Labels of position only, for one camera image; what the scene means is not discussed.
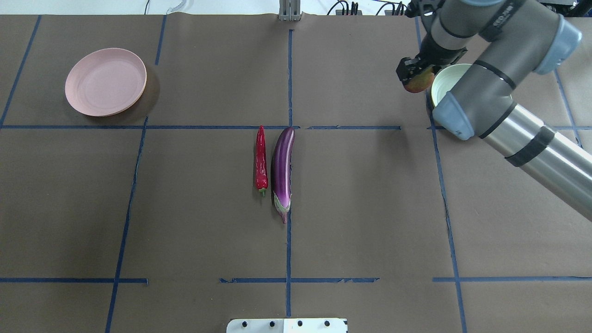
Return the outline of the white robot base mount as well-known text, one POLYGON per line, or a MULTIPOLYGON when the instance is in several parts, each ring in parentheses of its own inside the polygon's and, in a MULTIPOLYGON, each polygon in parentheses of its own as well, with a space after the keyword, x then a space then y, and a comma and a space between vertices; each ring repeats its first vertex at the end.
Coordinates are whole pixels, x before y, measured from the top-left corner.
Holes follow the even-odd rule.
POLYGON ((348 333, 341 318, 267 318, 231 320, 227 333, 348 333))

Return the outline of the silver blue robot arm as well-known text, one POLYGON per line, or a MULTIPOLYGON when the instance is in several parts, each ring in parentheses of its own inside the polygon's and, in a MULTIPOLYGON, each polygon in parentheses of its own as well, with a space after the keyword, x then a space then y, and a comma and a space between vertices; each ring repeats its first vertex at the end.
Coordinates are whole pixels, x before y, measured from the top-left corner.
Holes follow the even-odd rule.
POLYGON ((417 55, 397 66, 405 90, 434 91, 436 75, 480 36, 488 47, 434 103, 432 118, 463 141, 479 137, 591 219, 590 154, 512 97, 528 74, 549 74, 568 59, 582 32, 536 0, 413 0, 407 15, 421 17, 426 34, 417 55))

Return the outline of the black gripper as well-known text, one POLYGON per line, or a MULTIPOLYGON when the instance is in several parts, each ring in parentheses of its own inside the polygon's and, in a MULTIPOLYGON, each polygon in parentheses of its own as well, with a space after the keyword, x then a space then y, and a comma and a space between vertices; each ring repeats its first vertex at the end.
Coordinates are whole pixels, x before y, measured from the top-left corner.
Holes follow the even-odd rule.
POLYGON ((427 61, 421 59, 420 57, 410 58, 404 57, 398 63, 396 68, 396 74, 398 76, 399 81, 402 84, 407 83, 412 77, 420 74, 427 68, 432 68, 433 65, 427 63, 427 61))

